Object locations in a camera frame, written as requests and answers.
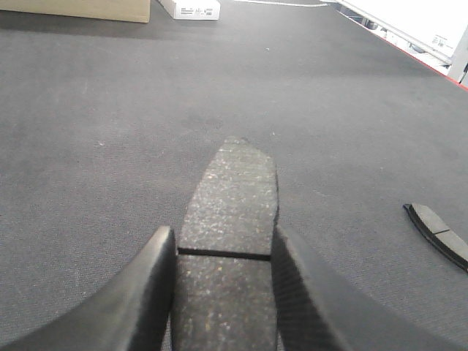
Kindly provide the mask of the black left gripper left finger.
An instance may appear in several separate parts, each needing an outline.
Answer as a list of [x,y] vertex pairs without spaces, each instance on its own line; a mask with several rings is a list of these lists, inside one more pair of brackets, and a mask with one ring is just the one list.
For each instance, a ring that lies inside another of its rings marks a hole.
[[159,227],[99,291],[3,350],[160,350],[176,276],[173,230]]

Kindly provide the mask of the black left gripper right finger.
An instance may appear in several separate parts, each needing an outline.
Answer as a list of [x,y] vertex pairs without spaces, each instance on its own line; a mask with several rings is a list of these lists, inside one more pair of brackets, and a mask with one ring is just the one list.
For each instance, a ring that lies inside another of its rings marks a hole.
[[271,247],[277,325],[286,350],[462,350],[379,304],[335,272],[296,231]]

